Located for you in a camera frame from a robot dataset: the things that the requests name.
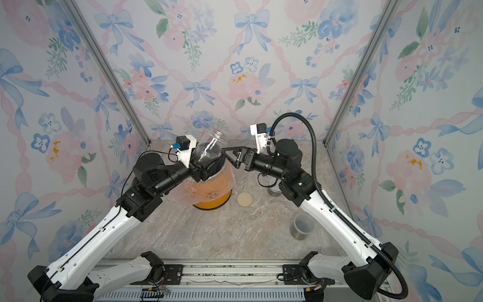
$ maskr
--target marble surface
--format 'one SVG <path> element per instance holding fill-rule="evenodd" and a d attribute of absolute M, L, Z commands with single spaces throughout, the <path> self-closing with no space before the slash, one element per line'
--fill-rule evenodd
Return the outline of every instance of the marble surface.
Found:
<path fill-rule="evenodd" d="M 169 140 L 153 142 L 152 149 L 168 151 Z M 297 141 L 303 152 L 302 168 L 310 173 L 311 143 Z M 229 146 L 254 141 L 230 141 Z M 303 241 L 290 234 L 290 223 L 303 211 L 282 196 L 272 197 L 257 182 L 256 171 L 233 169 L 236 184 L 232 196 L 221 208 L 202 211 L 163 198 L 163 203 L 137 228 L 122 238 L 105 256 L 135 258 L 146 251 L 164 259 L 302 259 L 310 251 L 329 256 L 346 256 L 344 250 L 317 222 Z M 330 166 L 325 148 L 317 151 L 317 180 L 331 199 L 345 212 L 338 179 Z M 253 195 L 250 207 L 240 207 L 241 192 Z"/>

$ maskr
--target green leaf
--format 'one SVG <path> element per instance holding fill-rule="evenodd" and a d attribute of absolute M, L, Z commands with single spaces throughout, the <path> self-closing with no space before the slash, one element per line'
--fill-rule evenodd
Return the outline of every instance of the green leaf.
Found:
<path fill-rule="evenodd" d="M 86 159 L 84 156 L 82 156 L 81 161 L 84 164 L 90 163 L 91 161 L 93 161 L 96 158 L 96 153 L 93 153 L 93 154 L 89 153 L 89 157 L 90 157 L 89 159 Z"/>
<path fill-rule="evenodd" d="M 396 192 L 396 205 L 398 205 L 399 211 L 404 215 L 404 204 L 405 203 L 399 202 L 399 198 L 401 198 L 401 196 L 404 196 L 404 192 L 400 189 Z"/>
<path fill-rule="evenodd" d="M 426 7 L 423 7 L 423 11 L 419 16 L 418 26 L 416 27 L 416 35 L 419 37 L 420 40 L 422 40 L 424 34 L 426 33 L 428 20 L 429 18 L 427 16 Z"/>
<path fill-rule="evenodd" d="M 161 36 L 164 35 L 164 33 L 168 30 L 169 27 L 170 27 L 170 25 L 168 24 L 168 20 L 167 19 L 161 19 L 156 25 L 157 37 L 161 38 Z"/>
<path fill-rule="evenodd" d="M 81 184 L 84 185 L 84 187 L 86 187 L 87 186 L 87 170 L 83 166 L 80 166 L 77 169 L 77 177 L 81 181 Z"/>
<path fill-rule="evenodd" d="M 383 182 L 381 182 L 379 184 L 379 186 L 381 188 L 383 188 L 384 190 L 388 191 L 388 192 L 392 192 L 394 191 L 394 189 L 396 188 L 396 185 L 394 184 L 394 182 L 390 179 L 388 180 L 384 180 Z"/>
<path fill-rule="evenodd" d="M 235 111 L 242 108 L 243 106 L 245 106 L 245 100 L 239 99 L 238 102 L 235 105 Z"/>
<path fill-rule="evenodd" d="M 166 14 L 164 13 L 164 9 L 161 6 L 161 3 L 159 3 L 158 1 L 156 1 L 156 0 L 144 0 L 144 2 L 146 2 L 146 4 L 149 6 L 149 8 L 154 13 L 166 16 Z"/>
<path fill-rule="evenodd" d="M 402 49 L 401 53 L 399 54 L 398 59 L 403 58 L 405 56 L 409 56 L 410 54 L 412 54 L 413 52 L 416 51 L 416 48 L 418 48 L 418 46 L 419 46 L 419 43 L 416 42 L 416 41 L 407 45 L 406 47 L 404 47 Z"/>

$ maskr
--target pink flower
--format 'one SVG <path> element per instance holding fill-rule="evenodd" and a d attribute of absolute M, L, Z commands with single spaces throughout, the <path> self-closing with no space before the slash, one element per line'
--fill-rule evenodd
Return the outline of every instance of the pink flower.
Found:
<path fill-rule="evenodd" d="M 179 29 L 172 28 L 164 33 L 164 43 L 169 49 L 181 50 L 185 43 L 185 37 Z"/>
<path fill-rule="evenodd" d="M 152 87 L 145 85 L 136 85 L 136 98 L 138 100 L 153 101 L 155 90 Z"/>
<path fill-rule="evenodd" d="M 352 189 L 355 186 L 355 172 L 351 170 L 349 165 L 345 165 L 344 168 L 345 179 L 349 183 L 349 187 Z"/>
<path fill-rule="evenodd" d="M 127 155 L 134 155 L 139 147 L 139 138 L 135 134 L 128 134 L 124 141 L 124 150 Z"/>
<path fill-rule="evenodd" d="M 178 0 L 178 3 L 170 1 L 171 7 L 166 8 L 166 15 L 170 18 L 170 27 L 180 30 L 189 29 L 191 27 L 189 20 L 191 13 L 189 8 L 185 5 L 184 0 Z"/>
<path fill-rule="evenodd" d="M 51 140 L 45 159 L 49 169 L 59 173 L 64 184 L 74 180 L 77 169 L 82 166 L 82 157 L 90 158 L 89 153 L 93 153 L 90 141 L 83 135 L 74 137 L 70 131 L 62 131 Z"/>
<path fill-rule="evenodd" d="M 319 16 L 325 5 L 324 0 L 309 1 L 293 1 L 285 2 L 285 14 L 288 19 L 292 20 L 296 25 L 307 23 L 307 20 L 313 20 Z"/>
<path fill-rule="evenodd" d="M 228 89 L 228 98 L 232 101 L 246 100 L 248 97 L 254 98 L 255 91 L 260 90 L 258 77 L 253 73 L 239 73 L 230 78 Z"/>
<path fill-rule="evenodd" d="M 416 70 L 417 60 L 415 56 L 404 57 L 396 67 L 396 80 L 398 82 L 404 81 Z"/>
<path fill-rule="evenodd" d="M 301 122 L 289 122 L 284 126 L 282 132 L 287 137 L 300 137 L 305 134 L 307 128 Z"/>
<path fill-rule="evenodd" d="M 123 80 L 123 81 L 124 81 L 124 85 L 122 85 L 122 87 L 124 87 L 124 88 L 131 87 L 132 88 L 132 81 L 131 80 Z"/>
<path fill-rule="evenodd" d="M 140 69 L 139 72 L 135 71 L 134 69 L 131 70 L 132 73 L 132 81 L 141 84 L 141 85 L 149 85 L 151 79 L 148 76 L 144 75 L 144 70 Z"/>
<path fill-rule="evenodd" d="M 421 60 L 421 65 L 429 65 L 434 57 L 441 55 L 443 48 L 445 47 L 444 38 L 448 36 L 450 31 L 446 29 L 444 33 L 440 33 L 439 29 L 436 29 L 434 33 L 427 32 L 421 45 L 416 49 L 416 56 Z"/>
<path fill-rule="evenodd" d="M 404 213 L 412 214 L 416 211 L 423 216 L 423 208 L 430 205 L 424 197 L 425 191 L 431 186 L 431 172 L 421 158 L 406 150 L 399 153 L 394 162 L 386 166 L 387 174 L 392 178 L 396 189 L 402 190 L 404 195 L 399 202 L 405 203 Z"/>
<path fill-rule="evenodd" d="M 40 5 L 30 0 L 1 0 L 10 29 L 30 46 L 47 48 L 50 28 Z"/>
<path fill-rule="evenodd" d="M 351 81 L 349 81 L 349 80 L 342 80 L 342 84 L 340 84 L 339 86 L 337 86 L 337 88 L 347 89 L 347 87 L 349 87 L 349 84 L 350 83 L 351 83 Z"/>

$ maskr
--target translucent plastic cup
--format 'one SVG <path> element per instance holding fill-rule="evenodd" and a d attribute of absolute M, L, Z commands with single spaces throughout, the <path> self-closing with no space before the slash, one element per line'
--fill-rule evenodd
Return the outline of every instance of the translucent plastic cup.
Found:
<path fill-rule="evenodd" d="M 290 233 L 297 240 L 304 240 L 315 229 L 315 221 L 313 218 L 305 213 L 300 213 L 295 216 L 294 221 L 290 225 Z"/>
<path fill-rule="evenodd" d="M 211 127 L 199 141 L 191 156 L 198 163 L 203 163 L 221 155 L 221 149 L 228 144 L 228 137 Z"/>

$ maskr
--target black cable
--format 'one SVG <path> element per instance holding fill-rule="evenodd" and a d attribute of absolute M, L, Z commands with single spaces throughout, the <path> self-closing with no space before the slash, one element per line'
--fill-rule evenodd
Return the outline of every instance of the black cable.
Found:
<path fill-rule="evenodd" d="M 176 154 L 174 154 L 174 153 L 171 153 L 171 150 L 172 150 L 172 149 L 173 149 L 173 148 L 170 148 L 170 150 L 168 151 L 168 159 L 170 160 L 170 162 L 177 162 L 177 160 L 172 160 L 172 159 L 170 158 L 170 155 L 176 155 Z"/>
<path fill-rule="evenodd" d="M 57 274 L 57 271 L 55 271 L 55 272 L 52 274 L 52 276 L 50 276 L 50 278 L 47 280 L 47 282 L 46 282 L 46 283 L 43 285 L 43 288 L 42 288 L 42 290 L 41 290 L 41 292 L 40 292 L 40 300 L 39 300 L 39 302 L 42 302 L 42 295 L 43 295 L 43 292 L 45 291 L 45 287 L 47 286 L 47 284 L 49 283 L 50 279 L 52 279 L 52 277 L 53 277 L 55 274 Z"/>
<path fill-rule="evenodd" d="M 266 174 L 262 174 L 262 173 L 260 173 L 260 174 L 258 175 L 258 177 L 256 178 L 256 179 L 258 180 L 258 184 L 259 184 L 261 187 L 274 187 L 274 186 L 277 184 L 277 182 L 278 182 L 278 179 L 276 179 L 276 178 L 275 178 L 275 183 L 274 183 L 274 184 L 269 185 L 269 186 L 264 186 L 264 185 L 262 185 L 262 184 L 260 183 L 260 175 L 261 175 L 261 176 L 263 176 L 263 177 L 265 177 L 265 176 L 267 176 L 267 175 L 266 175 Z"/>
<path fill-rule="evenodd" d="M 273 142 L 273 145 L 276 145 L 277 141 L 275 140 L 275 127 L 277 124 L 285 117 L 287 116 L 292 116 L 298 118 L 302 123 L 307 127 L 310 133 L 310 138 L 312 141 L 312 180 L 315 185 L 315 189 L 319 193 L 320 197 L 324 200 L 324 203 L 331 209 L 333 212 L 350 228 L 354 233 L 356 233 L 362 241 L 364 241 L 365 244 L 370 246 L 376 254 L 378 254 L 384 262 L 391 268 L 391 270 L 394 272 L 396 277 L 398 278 L 399 282 L 401 283 L 401 288 L 402 291 L 399 294 L 394 294 L 388 291 L 385 291 L 383 289 L 378 289 L 377 292 L 380 294 L 383 294 L 389 298 L 392 299 L 397 299 L 397 300 L 402 300 L 408 296 L 409 290 L 408 290 L 408 285 L 406 283 L 406 280 L 404 280 L 403 275 L 401 272 L 398 270 L 398 268 L 392 263 L 391 259 L 389 259 L 386 254 L 384 254 L 377 246 L 375 246 L 364 234 L 359 231 L 338 209 L 334 209 L 334 205 L 332 202 L 327 198 L 327 196 L 324 194 L 322 191 L 322 187 L 320 186 L 320 183 L 317 182 L 317 175 L 316 175 L 316 167 L 315 167 L 315 161 L 317 157 L 317 139 L 315 137 L 315 132 L 313 131 L 312 126 L 310 125 L 309 121 L 301 116 L 300 114 L 294 113 L 294 112 L 287 112 L 282 115 L 280 115 L 274 122 L 273 125 L 270 129 L 269 136 L 271 137 L 271 140 Z M 270 146 L 267 145 L 267 152 L 270 155 L 274 155 L 273 152 L 270 151 Z"/>

